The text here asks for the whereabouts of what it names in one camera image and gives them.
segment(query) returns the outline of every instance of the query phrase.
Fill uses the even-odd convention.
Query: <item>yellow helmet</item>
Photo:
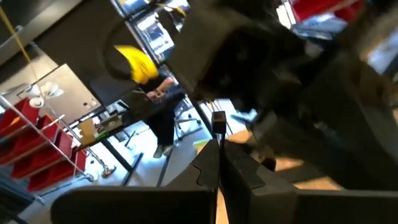
[[[149,79],[159,76],[156,65],[144,52],[128,45],[114,46],[128,61],[131,67],[131,79],[145,84]]]

